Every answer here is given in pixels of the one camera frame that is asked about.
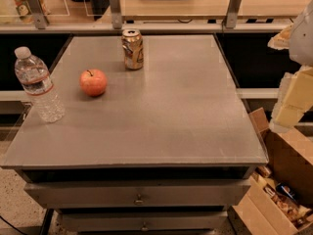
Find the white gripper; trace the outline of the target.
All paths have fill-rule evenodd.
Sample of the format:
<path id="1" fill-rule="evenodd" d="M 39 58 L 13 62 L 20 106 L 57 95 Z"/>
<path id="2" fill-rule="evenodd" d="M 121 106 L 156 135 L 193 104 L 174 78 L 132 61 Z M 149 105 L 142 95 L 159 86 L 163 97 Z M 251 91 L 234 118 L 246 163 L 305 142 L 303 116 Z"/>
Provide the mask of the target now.
<path id="1" fill-rule="evenodd" d="M 313 68 L 308 67 L 313 66 L 313 0 L 267 46 L 289 49 L 290 58 L 302 65 L 295 74 L 286 72 L 282 78 L 269 123 L 273 132 L 286 133 L 313 107 Z"/>

